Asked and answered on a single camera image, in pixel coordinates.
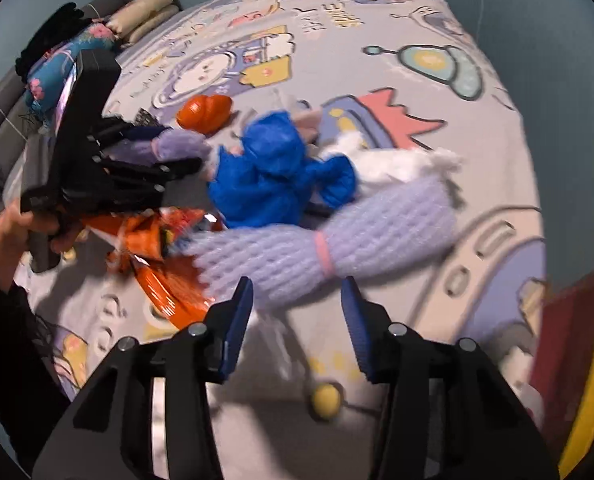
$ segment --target purple mesh foam sleeve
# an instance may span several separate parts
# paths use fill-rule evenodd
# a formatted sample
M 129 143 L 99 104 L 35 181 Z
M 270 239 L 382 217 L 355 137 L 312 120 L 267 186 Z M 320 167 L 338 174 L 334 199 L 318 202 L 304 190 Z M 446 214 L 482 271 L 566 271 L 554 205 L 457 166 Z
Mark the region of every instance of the purple mesh foam sleeve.
M 395 184 L 344 207 L 321 229 L 337 276 L 366 278 L 436 256 L 455 240 L 455 213 L 437 175 Z M 224 298 L 240 276 L 255 287 L 256 306 L 282 306 L 328 276 L 315 231 L 290 225 L 238 228 L 182 237 L 173 254 L 196 257 L 207 295 Z

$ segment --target bed sheet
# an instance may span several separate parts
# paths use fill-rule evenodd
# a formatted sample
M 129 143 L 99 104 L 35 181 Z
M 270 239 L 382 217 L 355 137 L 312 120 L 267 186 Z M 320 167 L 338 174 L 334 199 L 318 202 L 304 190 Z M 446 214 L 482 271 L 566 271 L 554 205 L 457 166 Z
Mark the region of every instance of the bed sheet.
M 132 120 L 145 108 L 174 124 L 193 95 L 229 95 L 237 115 L 215 145 L 235 144 L 251 118 L 293 96 L 303 108 L 322 107 L 321 140 L 353 129 L 370 147 L 463 156 L 452 181 L 455 250 L 360 286 L 426 338 L 479 341 L 542 423 L 532 370 L 545 243 L 522 119 L 444 0 L 214 0 L 181 12 L 119 61 L 106 113 Z M 205 185 L 192 177 L 169 186 L 166 200 L 210 207 Z M 72 396 L 120 337 L 145 342 L 174 332 L 134 280 L 105 275 L 108 250 L 90 236 L 75 261 L 18 275 L 54 335 Z M 304 405 L 305 388 L 318 381 L 344 388 L 341 416 L 327 426 L 310 420 Z M 253 314 L 237 370 L 209 392 L 225 477 L 365 478 L 381 395 L 357 368 L 339 283 L 272 316 Z

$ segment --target metal bolt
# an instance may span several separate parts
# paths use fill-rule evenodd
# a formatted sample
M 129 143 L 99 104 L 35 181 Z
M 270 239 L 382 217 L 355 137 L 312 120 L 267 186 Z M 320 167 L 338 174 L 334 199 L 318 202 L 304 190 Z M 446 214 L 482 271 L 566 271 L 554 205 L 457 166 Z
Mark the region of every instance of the metal bolt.
M 475 341 L 469 337 L 465 337 L 464 339 L 459 339 L 459 348 L 465 352 L 472 352 L 475 348 L 477 348 L 477 343 L 475 343 Z
M 126 336 L 119 339 L 117 348 L 119 348 L 120 351 L 125 352 L 126 350 L 130 350 L 136 344 L 137 340 L 134 337 Z
M 208 332 L 208 327 L 201 322 L 193 323 L 188 327 L 188 333 L 193 337 L 203 335 L 206 332 Z
M 402 323 L 391 323 L 388 325 L 388 332 L 390 332 L 395 337 L 406 335 L 408 329 L 406 325 Z

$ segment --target orange wrapped object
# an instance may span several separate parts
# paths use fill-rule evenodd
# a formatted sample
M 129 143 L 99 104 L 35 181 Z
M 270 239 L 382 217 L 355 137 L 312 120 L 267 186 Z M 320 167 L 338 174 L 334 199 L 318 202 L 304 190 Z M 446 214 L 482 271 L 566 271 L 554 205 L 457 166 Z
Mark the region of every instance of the orange wrapped object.
M 110 272 L 132 267 L 155 308 L 181 329 L 203 320 L 214 299 L 204 297 L 192 257 L 163 254 L 168 243 L 197 225 L 204 214 L 199 209 L 164 208 L 154 214 L 85 218 L 83 223 L 115 240 L 116 249 L 107 257 Z M 211 229 L 221 230 L 222 225 L 215 221 Z
M 226 124 L 231 108 L 232 99 L 226 95 L 197 95 L 177 112 L 177 123 L 184 130 L 210 136 Z

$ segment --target pink flower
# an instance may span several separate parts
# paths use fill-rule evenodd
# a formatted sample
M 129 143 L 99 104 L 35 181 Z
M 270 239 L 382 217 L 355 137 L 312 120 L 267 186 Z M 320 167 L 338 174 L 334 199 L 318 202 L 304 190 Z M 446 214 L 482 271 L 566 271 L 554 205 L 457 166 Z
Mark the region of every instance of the pink flower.
M 32 94 L 32 97 L 34 97 L 37 101 L 41 101 L 44 96 L 43 88 L 40 86 L 41 83 L 42 82 L 39 81 L 39 79 L 33 79 L 29 83 L 30 93 Z
M 95 23 L 94 25 L 90 25 L 90 27 L 88 27 L 88 32 L 92 34 L 95 38 L 112 39 L 112 30 L 106 27 L 106 25 L 104 25 L 103 23 Z

